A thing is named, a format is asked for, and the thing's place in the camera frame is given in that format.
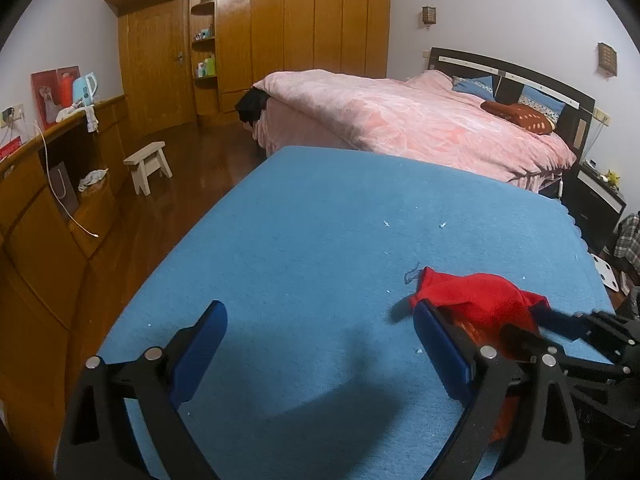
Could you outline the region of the red cloth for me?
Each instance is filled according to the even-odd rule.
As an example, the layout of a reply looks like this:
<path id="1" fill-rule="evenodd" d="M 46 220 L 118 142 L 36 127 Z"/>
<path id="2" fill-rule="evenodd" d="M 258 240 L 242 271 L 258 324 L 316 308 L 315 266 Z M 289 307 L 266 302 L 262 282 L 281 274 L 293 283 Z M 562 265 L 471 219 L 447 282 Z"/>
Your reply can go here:
<path id="1" fill-rule="evenodd" d="M 410 297 L 410 308 L 421 301 L 444 311 L 452 322 L 457 315 L 479 328 L 494 341 L 499 341 L 503 327 L 513 325 L 538 334 L 532 307 L 550 307 L 545 296 L 519 289 L 502 276 L 487 273 L 454 275 L 436 272 L 428 266 L 421 271 L 416 292 Z"/>

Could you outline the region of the orange knitted cloth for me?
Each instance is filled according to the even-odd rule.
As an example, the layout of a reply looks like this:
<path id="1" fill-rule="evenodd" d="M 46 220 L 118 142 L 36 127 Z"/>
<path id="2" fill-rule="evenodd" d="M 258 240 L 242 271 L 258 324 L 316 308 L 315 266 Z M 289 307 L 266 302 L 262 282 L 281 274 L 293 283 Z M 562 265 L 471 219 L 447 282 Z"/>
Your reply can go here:
<path id="1" fill-rule="evenodd" d="M 474 344 L 477 347 L 484 346 L 485 344 L 489 344 L 490 346 L 499 348 L 498 342 L 494 341 L 491 336 L 475 327 L 468 321 L 465 321 L 460 316 L 455 315 L 452 318 L 452 322 L 454 322 L 454 326 L 457 326 L 465 331 L 465 333 L 471 338 Z M 516 410 L 518 409 L 518 399 L 515 396 L 507 396 L 502 402 L 501 411 L 498 417 L 498 420 L 495 424 L 494 430 L 492 430 L 491 436 L 489 438 L 490 443 L 496 443 L 504 440 L 511 430 L 513 425 L 514 417 L 516 414 Z"/>

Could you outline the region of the white bathroom scale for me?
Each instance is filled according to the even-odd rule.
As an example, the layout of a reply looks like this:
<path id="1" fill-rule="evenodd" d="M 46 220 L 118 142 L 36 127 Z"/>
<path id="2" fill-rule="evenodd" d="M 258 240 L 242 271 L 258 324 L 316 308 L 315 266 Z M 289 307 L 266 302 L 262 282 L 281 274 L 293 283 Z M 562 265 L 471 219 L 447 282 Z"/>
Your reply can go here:
<path id="1" fill-rule="evenodd" d="M 612 266 L 597 255 L 591 255 L 591 258 L 602 284 L 609 290 L 612 290 L 612 292 L 619 292 L 620 285 L 618 284 Z"/>

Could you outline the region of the plaid shirt on chair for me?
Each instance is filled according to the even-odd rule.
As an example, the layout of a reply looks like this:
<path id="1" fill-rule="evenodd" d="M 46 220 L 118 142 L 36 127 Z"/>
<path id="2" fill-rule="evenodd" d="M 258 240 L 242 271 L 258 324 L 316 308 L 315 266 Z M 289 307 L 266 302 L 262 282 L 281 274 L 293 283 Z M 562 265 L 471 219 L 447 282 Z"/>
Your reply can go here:
<path id="1" fill-rule="evenodd" d="M 630 214 L 618 226 L 614 256 L 626 260 L 640 273 L 640 218 L 638 212 Z"/>

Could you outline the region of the black nightstand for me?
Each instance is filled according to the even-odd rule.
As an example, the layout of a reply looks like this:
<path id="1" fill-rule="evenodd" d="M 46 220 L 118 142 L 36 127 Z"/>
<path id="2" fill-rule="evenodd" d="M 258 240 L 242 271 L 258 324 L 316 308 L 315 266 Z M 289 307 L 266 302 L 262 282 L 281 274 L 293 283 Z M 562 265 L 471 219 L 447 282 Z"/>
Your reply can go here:
<path id="1" fill-rule="evenodd" d="M 588 162 L 576 164 L 564 177 L 562 203 L 574 218 L 582 239 L 600 254 L 626 209 L 626 200 Z"/>

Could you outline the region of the blue table cloth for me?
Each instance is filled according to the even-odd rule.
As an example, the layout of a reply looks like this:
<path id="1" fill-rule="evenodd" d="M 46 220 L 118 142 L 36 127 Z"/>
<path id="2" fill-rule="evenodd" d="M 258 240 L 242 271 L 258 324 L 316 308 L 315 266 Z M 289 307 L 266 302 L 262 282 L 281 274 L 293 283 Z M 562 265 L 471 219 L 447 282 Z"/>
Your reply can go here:
<path id="1" fill-rule="evenodd" d="M 228 330 L 180 415 L 225 479 L 417 479 L 461 415 L 413 328 L 422 268 L 610 310 L 555 200 L 365 152 L 284 148 L 183 237 L 102 344 L 163 346 L 213 301 Z"/>

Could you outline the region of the yellow plush toy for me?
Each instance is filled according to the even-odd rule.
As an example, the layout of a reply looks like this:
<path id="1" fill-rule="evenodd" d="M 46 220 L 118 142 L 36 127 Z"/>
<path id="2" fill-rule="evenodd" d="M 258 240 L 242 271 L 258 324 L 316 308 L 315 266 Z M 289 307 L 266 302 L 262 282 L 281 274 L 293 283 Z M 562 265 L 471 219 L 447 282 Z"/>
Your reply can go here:
<path id="1" fill-rule="evenodd" d="M 605 179 L 606 182 L 608 182 L 609 185 L 612 185 L 613 188 L 620 187 L 620 176 L 616 174 L 615 171 L 608 170 L 608 172 L 605 174 Z"/>

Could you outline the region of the small white wooden stool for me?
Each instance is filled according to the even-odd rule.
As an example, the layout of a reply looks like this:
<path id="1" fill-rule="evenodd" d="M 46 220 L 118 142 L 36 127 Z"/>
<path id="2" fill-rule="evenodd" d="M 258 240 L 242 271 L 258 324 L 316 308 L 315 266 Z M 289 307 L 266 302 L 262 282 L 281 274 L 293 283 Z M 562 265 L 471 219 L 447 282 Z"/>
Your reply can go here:
<path id="1" fill-rule="evenodd" d="M 164 153 L 165 145 L 164 141 L 151 142 L 124 159 L 124 164 L 131 170 L 134 192 L 137 195 L 151 194 L 149 176 L 157 171 L 168 179 L 172 178 L 172 171 Z"/>

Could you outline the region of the wooden side cabinet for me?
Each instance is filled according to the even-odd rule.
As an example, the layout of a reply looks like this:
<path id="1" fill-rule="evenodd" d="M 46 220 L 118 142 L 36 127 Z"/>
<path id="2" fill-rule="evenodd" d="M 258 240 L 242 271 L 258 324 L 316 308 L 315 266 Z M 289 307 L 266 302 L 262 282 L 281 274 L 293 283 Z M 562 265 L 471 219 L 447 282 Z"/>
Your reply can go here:
<path id="1" fill-rule="evenodd" d="M 35 136 L 1 164 L 1 403 L 9 436 L 29 466 L 52 467 L 65 414 L 67 347 L 93 239 L 51 191 L 51 153 L 78 176 L 105 167 L 117 183 L 130 137 L 126 96 L 99 102 L 99 128 L 78 113 Z"/>

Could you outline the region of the brown dotted pillow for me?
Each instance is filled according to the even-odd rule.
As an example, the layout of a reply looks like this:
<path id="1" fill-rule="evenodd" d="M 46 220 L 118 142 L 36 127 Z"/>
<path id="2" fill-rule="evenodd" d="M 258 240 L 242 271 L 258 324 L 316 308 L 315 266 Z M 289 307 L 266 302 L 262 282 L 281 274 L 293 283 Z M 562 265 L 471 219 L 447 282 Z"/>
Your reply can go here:
<path id="1" fill-rule="evenodd" d="M 550 134 L 554 130 L 554 123 L 550 122 L 546 115 L 525 104 L 484 101 L 480 104 L 480 108 L 538 136 Z"/>

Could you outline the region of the right blue pillow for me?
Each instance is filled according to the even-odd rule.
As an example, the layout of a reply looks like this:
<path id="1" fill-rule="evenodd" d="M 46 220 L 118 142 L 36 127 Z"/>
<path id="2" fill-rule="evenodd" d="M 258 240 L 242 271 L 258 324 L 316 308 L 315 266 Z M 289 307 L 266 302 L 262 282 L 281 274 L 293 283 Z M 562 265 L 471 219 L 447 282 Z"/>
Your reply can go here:
<path id="1" fill-rule="evenodd" d="M 556 124 L 564 110 L 565 103 L 548 96 L 544 92 L 541 92 L 531 86 L 524 86 L 520 97 L 518 98 L 518 104 L 529 106 L 543 114 L 552 124 Z"/>

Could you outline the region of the blue pillow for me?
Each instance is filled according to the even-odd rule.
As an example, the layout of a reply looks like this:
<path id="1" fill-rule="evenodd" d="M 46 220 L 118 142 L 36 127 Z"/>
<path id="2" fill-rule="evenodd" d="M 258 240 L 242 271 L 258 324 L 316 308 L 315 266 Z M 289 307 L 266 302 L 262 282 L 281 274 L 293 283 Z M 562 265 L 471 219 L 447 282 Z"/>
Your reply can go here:
<path id="1" fill-rule="evenodd" d="M 494 80 L 491 75 L 476 78 L 454 77 L 452 90 L 478 96 L 483 101 L 495 102 Z"/>
<path id="2" fill-rule="evenodd" d="M 548 96 L 544 92 L 541 92 L 531 86 L 524 86 L 520 97 L 518 98 L 518 104 L 529 106 L 543 114 L 552 124 L 556 124 L 564 110 L 565 103 Z"/>

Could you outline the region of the bed with pink duvet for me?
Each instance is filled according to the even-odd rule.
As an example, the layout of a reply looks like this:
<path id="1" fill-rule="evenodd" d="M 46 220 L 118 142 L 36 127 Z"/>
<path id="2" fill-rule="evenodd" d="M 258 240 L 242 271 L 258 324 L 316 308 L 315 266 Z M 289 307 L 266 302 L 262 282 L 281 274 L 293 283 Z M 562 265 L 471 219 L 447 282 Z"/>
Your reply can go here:
<path id="1" fill-rule="evenodd" d="M 495 102 L 518 102 L 531 86 L 565 103 L 550 134 L 531 133 L 452 90 L 454 77 L 491 75 Z M 562 81 L 486 55 L 434 48 L 407 80 L 328 72 L 275 72 L 252 87 L 270 95 L 251 127 L 268 155 L 286 146 L 344 148 L 472 172 L 538 193 L 582 157 L 596 103 Z"/>

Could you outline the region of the left blue pillow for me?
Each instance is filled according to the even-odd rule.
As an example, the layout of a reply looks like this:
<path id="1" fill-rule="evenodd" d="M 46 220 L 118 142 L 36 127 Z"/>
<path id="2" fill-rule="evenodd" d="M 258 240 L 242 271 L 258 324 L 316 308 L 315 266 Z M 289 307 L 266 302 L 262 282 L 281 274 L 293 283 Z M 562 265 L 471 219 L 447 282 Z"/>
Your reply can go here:
<path id="1" fill-rule="evenodd" d="M 454 77 L 452 90 L 478 96 L 483 101 L 495 102 L 494 80 L 491 75 L 476 78 Z"/>

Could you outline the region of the black garment on bed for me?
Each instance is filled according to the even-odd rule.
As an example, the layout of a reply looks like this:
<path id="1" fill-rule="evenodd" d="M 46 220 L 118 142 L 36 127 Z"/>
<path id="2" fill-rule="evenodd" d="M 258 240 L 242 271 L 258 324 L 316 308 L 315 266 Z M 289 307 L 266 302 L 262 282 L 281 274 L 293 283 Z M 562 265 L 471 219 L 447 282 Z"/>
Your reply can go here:
<path id="1" fill-rule="evenodd" d="M 234 109 L 239 115 L 239 120 L 251 127 L 260 119 L 262 112 L 267 107 L 270 95 L 264 90 L 255 87 L 247 90 L 241 99 L 235 104 Z"/>

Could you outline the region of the light blue electric kettle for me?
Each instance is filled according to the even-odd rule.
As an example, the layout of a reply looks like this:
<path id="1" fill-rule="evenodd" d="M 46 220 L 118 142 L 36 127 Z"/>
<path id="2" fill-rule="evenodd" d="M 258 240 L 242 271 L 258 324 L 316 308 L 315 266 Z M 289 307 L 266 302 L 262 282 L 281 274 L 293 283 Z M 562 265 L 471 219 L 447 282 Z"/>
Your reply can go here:
<path id="1" fill-rule="evenodd" d="M 94 103 L 94 97 L 98 91 L 98 80 L 95 73 L 88 73 L 73 81 L 73 103 L 81 106 L 90 106 Z"/>

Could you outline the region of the red framed picture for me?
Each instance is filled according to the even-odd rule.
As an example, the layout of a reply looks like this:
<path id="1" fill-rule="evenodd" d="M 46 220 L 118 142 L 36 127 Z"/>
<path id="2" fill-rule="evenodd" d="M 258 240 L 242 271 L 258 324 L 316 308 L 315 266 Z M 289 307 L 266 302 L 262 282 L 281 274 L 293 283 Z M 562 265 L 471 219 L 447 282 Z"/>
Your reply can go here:
<path id="1" fill-rule="evenodd" d="M 79 76 L 77 65 L 30 74 L 32 95 L 41 128 L 52 127 L 60 110 L 72 105 L 73 82 Z"/>

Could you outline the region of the wooden wardrobe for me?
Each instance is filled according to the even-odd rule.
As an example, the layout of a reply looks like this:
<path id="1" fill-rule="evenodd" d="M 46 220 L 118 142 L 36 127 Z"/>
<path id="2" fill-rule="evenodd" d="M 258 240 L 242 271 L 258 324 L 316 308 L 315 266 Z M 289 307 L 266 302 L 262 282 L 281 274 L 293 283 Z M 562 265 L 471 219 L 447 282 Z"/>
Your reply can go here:
<path id="1" fill-rule="evenodd" d="M 254 82 L 322 68 L 387 72 L 390 0 L 105 0 L 122 85 L 146 136 L 228 119 Z"/>

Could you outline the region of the right wall lamp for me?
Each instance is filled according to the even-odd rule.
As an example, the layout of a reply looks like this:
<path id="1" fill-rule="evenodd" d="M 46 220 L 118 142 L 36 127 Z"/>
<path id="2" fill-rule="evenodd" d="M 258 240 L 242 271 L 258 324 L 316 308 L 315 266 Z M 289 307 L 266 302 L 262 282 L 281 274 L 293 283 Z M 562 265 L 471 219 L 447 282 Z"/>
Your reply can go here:
<path id="1" fill-rule="evenodd" d="M 598 43 L 598 69 L 609 77 L 617 76 L 617 52 L 604 42 Z"/>

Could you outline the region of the wall lamp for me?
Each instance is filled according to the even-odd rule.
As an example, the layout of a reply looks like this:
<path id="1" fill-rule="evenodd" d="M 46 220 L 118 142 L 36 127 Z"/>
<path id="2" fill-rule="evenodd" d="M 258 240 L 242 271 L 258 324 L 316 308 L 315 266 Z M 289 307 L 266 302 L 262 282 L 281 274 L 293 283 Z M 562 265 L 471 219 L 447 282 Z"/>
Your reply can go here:
<path id="1" fill-rule="evenodd" d="M 434 6 L 424 6 L 422 8 L 422 23 L 425 26 L 437 23 L 437 9 Z"/>
<path id="2" fill-rule="evenodd" d="M 598 69 L 609 77 L 617 76 L 617 52 L 604 42 L 598 43 Z"/>

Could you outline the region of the left wall lamp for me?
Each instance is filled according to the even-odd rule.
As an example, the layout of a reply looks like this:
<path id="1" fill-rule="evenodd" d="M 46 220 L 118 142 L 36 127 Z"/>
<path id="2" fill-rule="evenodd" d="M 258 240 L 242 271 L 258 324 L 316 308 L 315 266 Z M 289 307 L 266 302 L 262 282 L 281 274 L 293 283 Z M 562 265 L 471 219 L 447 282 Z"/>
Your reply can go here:
<path id="1" fill-rule="evenodd" d="M 434 6 L 424 6 L 422 8 L 422 23 L 425 26 L 437 23 L 437 9 Z"/>

